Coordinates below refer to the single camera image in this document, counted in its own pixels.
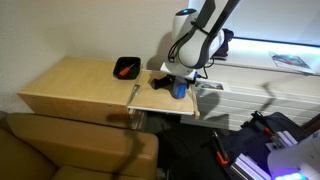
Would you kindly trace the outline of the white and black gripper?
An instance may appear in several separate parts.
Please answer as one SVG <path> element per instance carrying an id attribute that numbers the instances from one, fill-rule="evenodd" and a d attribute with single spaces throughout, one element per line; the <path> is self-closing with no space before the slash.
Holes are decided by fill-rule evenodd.
<path id="1" fill-rule="evenodd" d="M 185 67 L 181 63 L 164 62 L 161 65 L 160 70 L 169 75 L 181 77 L 188 80 L 193 80 L 196 74 L 195 69 Z"/>

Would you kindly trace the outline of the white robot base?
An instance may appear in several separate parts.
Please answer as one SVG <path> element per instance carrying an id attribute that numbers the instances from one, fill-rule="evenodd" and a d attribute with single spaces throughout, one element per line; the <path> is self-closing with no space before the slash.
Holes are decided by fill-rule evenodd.
<path id="1" fill-rule="evenodd" d="M 294 146 L 272 151 L 267 165 L 273 178 L 300 173 L 307 180 L 320 180 L 320 130 Z"/>

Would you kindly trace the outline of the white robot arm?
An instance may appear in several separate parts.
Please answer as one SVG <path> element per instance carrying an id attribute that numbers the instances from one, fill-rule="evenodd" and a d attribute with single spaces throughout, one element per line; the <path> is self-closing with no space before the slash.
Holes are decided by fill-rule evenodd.
<path id="1" fill-rule="evenodd" d="M 192 80 L 225 41 L 222 30 L 240 0 L 189 0 L 173 18 L 171 46 L 160 70 Z"/>

